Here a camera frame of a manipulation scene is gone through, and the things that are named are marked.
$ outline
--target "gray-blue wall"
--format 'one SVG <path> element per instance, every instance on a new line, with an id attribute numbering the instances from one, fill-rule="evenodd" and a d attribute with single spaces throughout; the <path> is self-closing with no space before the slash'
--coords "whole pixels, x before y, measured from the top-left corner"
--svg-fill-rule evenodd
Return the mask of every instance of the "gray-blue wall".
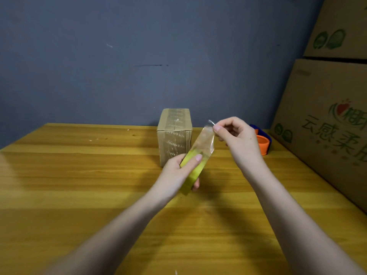
<path id="1" fill-rule="evenodd" d="M 1 0 L 0 146 L 46 122 L 268 128 L 323 0 Z"/>

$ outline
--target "large cardboard box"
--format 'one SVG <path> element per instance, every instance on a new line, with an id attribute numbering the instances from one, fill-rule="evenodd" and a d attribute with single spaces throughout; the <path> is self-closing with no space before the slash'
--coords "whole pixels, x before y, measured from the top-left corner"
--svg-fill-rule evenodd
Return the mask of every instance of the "large cardboard box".
<path id="1" fill-rule="evenodd" d="M 296 60 L 271 134 L 367 212 L 367 65 Z"/>
<path id="2" fill-rule="evenodd" d="M 187 153 L 191 146 L 192 124 L 189 109 L 164 109 L 157 128 L 160 165 Z"/>
<path id="3" fill-rule="evenodd" d="M 325 0 L 304 56 L 367 59 L 367 0 Z"/>

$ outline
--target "wood grain tabletop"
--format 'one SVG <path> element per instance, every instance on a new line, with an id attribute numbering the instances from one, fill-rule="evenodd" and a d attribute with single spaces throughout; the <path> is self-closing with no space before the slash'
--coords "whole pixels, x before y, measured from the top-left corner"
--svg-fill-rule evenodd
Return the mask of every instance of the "wood grain tabletop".
<path id="1" fill-rule="evenodd" d="M 154 217 L 117 274 L 290 273 L 254 191 L 224 143 L 214 147 L 199 191 Z M 153 185 L 158 154 L 152 126 L 46 124 L 3 148 L 0 273 L 42 270 L 93 235 Z M 367 270 L 367 216 L 277 141 L 265 161 Z"/>

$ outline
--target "forearm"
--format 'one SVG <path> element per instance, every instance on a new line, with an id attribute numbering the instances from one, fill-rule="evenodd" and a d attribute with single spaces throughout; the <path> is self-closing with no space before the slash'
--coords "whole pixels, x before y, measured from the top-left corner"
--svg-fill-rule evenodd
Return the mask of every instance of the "forearm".
<path id="1" fill-rule="evenodd" d="M 113 274 L 163 206 L 148 192 L 44 274 Z"/>
<path id="2" fill-rule="evenodd" d="M 247 177 L 295 274 L 365 274 L 306 214 L 271 171 Z"/>

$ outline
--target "hand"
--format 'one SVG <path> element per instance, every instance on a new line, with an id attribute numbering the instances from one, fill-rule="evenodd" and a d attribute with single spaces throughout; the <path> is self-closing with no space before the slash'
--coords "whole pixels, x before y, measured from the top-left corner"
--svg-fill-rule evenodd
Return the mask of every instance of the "hand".
<path id="1" fill-rule="evenodd" d="M 219 121 L 213 127 L 219 141 L 225 141 L 233 159 L 248 179 L 252 173 L 266 167 L 260 153 L 255 130 L 237 117 Z"/>
<path id="2" fill-rule="evenodd" d="M 154 192 L 155 195 L 158 195 L 165 204 L 177 194 L 187 176 L 200 164 L 203 158 L 201 154 L 197 154 L 185 166 L 180 168 L 180 164 L 185 156 L 186 154 L 180 154 L 169 159 L 157 181 L 149 190 L 149 192 Z M 196 191 L 199 185 L 199 179 L 197 179 L 192 189 Z"/>

